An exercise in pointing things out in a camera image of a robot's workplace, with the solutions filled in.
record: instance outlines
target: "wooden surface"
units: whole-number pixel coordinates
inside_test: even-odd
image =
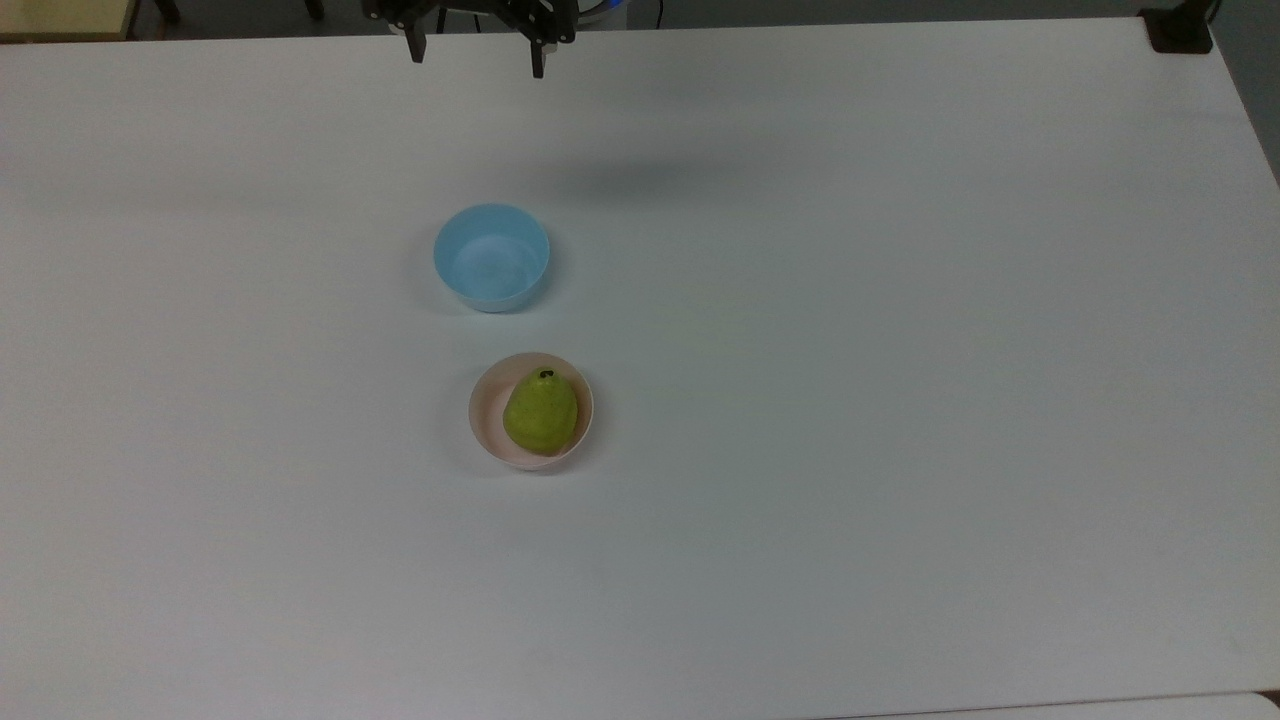
[[[0,42],[124,40],[137,0],[0,0]]]
[[[1280,685],[1280,192],[1135,18],[0,47],[0,717]],[[526,311],[429,258],[552,237]],[[516,352],[596,398],[489,457]]]

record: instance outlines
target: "black clamp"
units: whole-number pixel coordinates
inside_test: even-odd
[[[436,8],[442,17],[448,10],[494,15],[518,31],[529,38],[535,78],[545,72],[547,54],[558,42],[573,42],[577,36],[577,0],[549,0],[549,5],[541,0],[360,0],[360,4],[366,18],[404,31],[415,63],[421,63],[426,54],[426,32],[419,20]]]

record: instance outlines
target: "blue bowl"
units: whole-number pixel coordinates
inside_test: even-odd
[[[435,238],[435,272],[470,307],[506,313],[538,293],[552,246],[532,215],[511,205],[476,205]]]

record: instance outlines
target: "pear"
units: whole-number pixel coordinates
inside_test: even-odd
[[[538,455],[556,455],[573,438],[577,396],[554,368],[525,375],[502,411],[502,427],[516,445]]]

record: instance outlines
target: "floor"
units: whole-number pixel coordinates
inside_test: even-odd
[[[742,27],[920,20],[1132,17],[1144,6],[1171,0],[662,0],[664,28]],[[140,0],[142,37],[193,40],[379,35],[387,26],[367,20],[360,0],[325,0],[325,18],[312,20],[303,0],[177,0],[182,22],[165,27],[151,0]],[[631,28],[654,27],[659,0],[632,0]],[[475,32],[471,19],[454,14],[447,32]],[[493,18],[484,32],[507,28]],[[1280,178],[1280,1],[1224,0],[1213,33],[1235,78],[1244,106]]]

